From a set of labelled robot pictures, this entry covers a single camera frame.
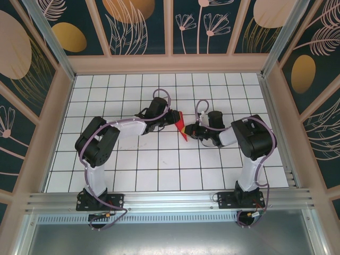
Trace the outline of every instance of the white tile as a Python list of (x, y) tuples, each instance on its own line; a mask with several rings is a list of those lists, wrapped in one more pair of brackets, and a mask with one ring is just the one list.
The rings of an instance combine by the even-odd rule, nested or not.
[(124, 100), (138, 100), (140, 101), (142, 88), (125, 88)]
[(70, 103), (67, 117), (84, 117), (87, 102)]
[(88, 102), (86, 108), (86, 117), (102, 116), (104, 113), (105, 102)]
[(209, 73), (210, 85), (227, 85), (224, 73)]
[(240, 73), (225, 73), (227, 85), (243, 85)]
[(140, 101), (124, 101), (123, 102), (123, 116), (132, 116), (134, 114), (139, 113), (139, 111), (140, 111)]
[(125, 74), (115, 74), (110, 75), (110, 79), (108, 81), (109, 87), (125, 87)]
[(114, 192), (135, 191), (136, 171), (116, 171)]
[(121, 101), (123, 100), (124, 88), (108, 88), (106, 101)]
[(265, 166), (282, 166), (282, 161), (278, 149), (276, 148), (265, 161)]
[(143, 87), (142, 88), (142, 100), (153, 100), (153, 94), (156, 88), (154, 87)]
[(80, 133), (83, 120), (83, 117), (65, 118), (63, 133)]
[(159, 133), (160, 149), (178, 149), (179, 139), (177, 132), (160, 132)]
[(254, 113), (267, 113), (265, 101), (263, 99), (248, 99), (250, 112)]
[(180, 168), (200, 168), (198, 150), (180, 150)]
[(158, 151), (157, 150), (139, 150), (137, 169), (157, 169), (158, 168)]
[(121, 116), (123, 102), (105, 102), (104, 116)]
[(265, 167), (271, 188), (287, 188), (288, 182), (283, 167)]
[(220, 154), (223, 167), (242, 167), (239, 149), (221, 149)]
[(240, 178), (242, 168), (223, 168), (225, 189), (234, 189), (236, 181)]
[(228, 87), (230, 98), (247, 98), (244, 91), (244, 86), (229, 86)]
[(248, 101), (246, 99), (231, 99), (233, 114), (250, 113)]
[(211, 98), (210, 86), (199, 86), (199, 87), (194, 87), (193, 89), (194, 89), (195, 99), (210, 99)]
[(157, 150), (158, 149), (158, 133), (148, 133), (139, 136), (139, 150)]
[(270, 119), (269, 119), (269, 115), (266, 114), (266, 113), (260, 113), (259, 116), (260, 116), (260, 118), (264, 121), (264, 123), (265, 123), (270, 129), (272, 129), (271, 122), (270, 122)]
[(125, 80), (126, 87), (142, 86), (142, 74), (127, 74)]
[[(206, 113), (209, 113), (213, 110), (213, 101), (211, 99), (208, 99), (207, 101), (209, 103), (209, 109)], [(196, 108), (197, 103), (198, 103), (198, 100), (195, 100), (195, 108)], [(201, 111), (205, 111), (206, 109), (207, 109), (207, 103), (204, 101), (200, 102), (198, 106), (198, 112), (200, 113)]]
[(200, 150), (202, 168), (221, 167), (219, 149)]
[(179, 168), (179, 151), (178, 150), (160, 150), (158, 152), (159, 169), (178, 169)]
[(210, 88), (213, 99), (229, 99), (227, 86), (212, 86)]
[(47, 192), (68, 192), (72, 172), (52, 172)]
[(117, 151), (112, 151), (107, 162), (105, 162), (105, 170), (116, 170), (116, 160), (117, 160)]
[(224, 181), (221, 168), (202, 169), (202, 181), (204, 190), (224, 189)]
[(201, 190), (202, 178), (200, 169), (181, 169), (181, 190)]
[(80, 192), (85, 184), (84, 171), (73, 172), (69, 192)]
[(209, 86), (209, 76), (207, 73), (193, 73), (192, 80), (194, 86)]
[(143, 74), (143, 87), (158, 87), (158, 74)]
[(137, 171), (136, 191), (157, 191), (158, 171)]
[(75, 151), (74, 145), (80, 134), (62, 134), (58, 151)]
[(106, 88), (109, 75), (95, 75), (92, 80), (92, 88)]
[(177, 99), (193, 99), (192, 86), (177, 87)]
[[(177, 100), (176, 87), (162, 87), (161, 89), (164, 89), (164, 90), (166, 90), (169, 93), (169, 95), (171, 97), (171, 100)], [(167, 99), (167, 95), (163, 91), (160, 91), (158, 96), (168, 100)]]
[(247, 98), (263, 98), (260, 86), (244, 86)]
[(232, 107), (230, 105), (229, 99), (213, 99), (212, 103), (214, 105), (215, 111), (220, 111), (223, 114), (231, 114)]
[(77, 75), (75, 81), (75, 88), (91, 88), (92, 75)]
[(159, 75), (159, 86), (176, 86), (176, 76), (174, 73), (164, 73)]
[(58, 151), (54, 160), (52, 171), (72, 171), (76, 152)]
[(242, 73), (242, 79), (244, 85), (258, 85), (259, 79), (256, 73)]
[(123, 150), (118, 151), (117, 155), (117, 170), (128, 170), (137, 168), (137, 151), (135, 150)]
[(89, 101), (105, 101), (107, 88), (91, 88)]
[(188, 141), (186, 141), (181, 134), (178, 134), (178, 143), (180, 149), (198, 149), (198, 140), (193, 139), (188, 135), (186, 138)]
[(177, 73), (176, 74), (176, 85), (177, 86), (191, 86), (192, 85), (191, 73)]
[(158, 171), (158, 190), (180, 190), (180, 171), (161, 170)]
[(177, 107), (183, 114), (195, 114), (195, 104), (193, 100), (178, 100)]
[(71, 102), (87, 102), (89, 94), (90, 89), (74, 89), (72, 92)]
[(113, 183), (115, 181), (115, 171), (105, 171), (105, 185), (107, 187), (108, 192), (113, 191)]
[(132, 135), (119, 140), (118, 150), (137, 150), (138, 135)]

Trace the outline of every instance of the gold circle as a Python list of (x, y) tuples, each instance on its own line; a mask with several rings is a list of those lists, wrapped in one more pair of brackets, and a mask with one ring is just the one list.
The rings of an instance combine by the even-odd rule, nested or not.
[(81, 52), (86, 48), (86, 38), (76, 26), (61, 22), (55, 24), (52, 30), (63, 49), (70, 52)]
[(280, 28), (291, 13), (296, 0), (257, 0), (254, 20), (263, 28)]
[(296, 93), (305, 93), (313, 83), (316, 66), (308, 55), (298, 57), (292, 69), (292, 87)]
[(22, 25), (0, 11), (0, 73), (10, 79), (23, 78), (30, 69), (30, 38)]
[(132, 12), (130, 2), (136, 11), (142, 13), (145, 20), (154, 12), (155, 0), (103, 0), (105, 9), (116, 20), (123, 23), (137, 23), (138, 19)]

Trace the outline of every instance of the beige oval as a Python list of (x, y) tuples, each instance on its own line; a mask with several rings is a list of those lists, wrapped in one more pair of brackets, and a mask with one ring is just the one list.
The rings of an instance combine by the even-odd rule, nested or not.
[(313, 58), (308, 55), (298, 57), (292, 70), (292, 87), (296, 93), (305, 93), (313, 83), (316, 66)]
[(21, 79), (30, 69), (31, 61), (31, 43), (25, 29), (0, 10), (0, 73), (11, 79)]
[(257, 0), (254, 5), (255, 22), (263, 28), (282, 27), (296, 0)]

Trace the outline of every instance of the flower illustration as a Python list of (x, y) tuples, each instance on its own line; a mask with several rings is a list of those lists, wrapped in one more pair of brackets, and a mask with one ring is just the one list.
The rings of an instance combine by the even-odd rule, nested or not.
[(178, 14), (176, 15), (176, 22), (181, 31), (183, 50), (184, 50), (184, 54), (186, 54), (184, 40), (183, 40), (183, 31), (195, 28), (196, 23), (193, 23), (194, 19), (192, 17), (192, 14), (190, 15), (185, 14), (183, 15), (183, 18), (180, 14)]
[(209, 54), (209, 39), (211, 36), (224, 35), (230, 33), (228, 14), (220, 15), (216, 14), (211, 20), (211, 13), (204, 15), (204, 26), (206, 27), (208, 42), (207, 42), (207, 54)]

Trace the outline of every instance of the enclosure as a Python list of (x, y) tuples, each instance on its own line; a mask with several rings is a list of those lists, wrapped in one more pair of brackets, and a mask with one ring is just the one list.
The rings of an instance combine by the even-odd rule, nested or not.
[[(2, 1), (3, 254), (338, 254), (339, 28), (339, 0)], [(135, 118), (154, 91), (185, 126), (202, 99), (226, 127), (268, 125), (261, 223), (239, 227), (241, 208), (214, 199), (241, 176), (240, 146), (169, 125), (115, 144), (105, 185), (127, 214), (88, 227), (75, 143), (96, 116)]]

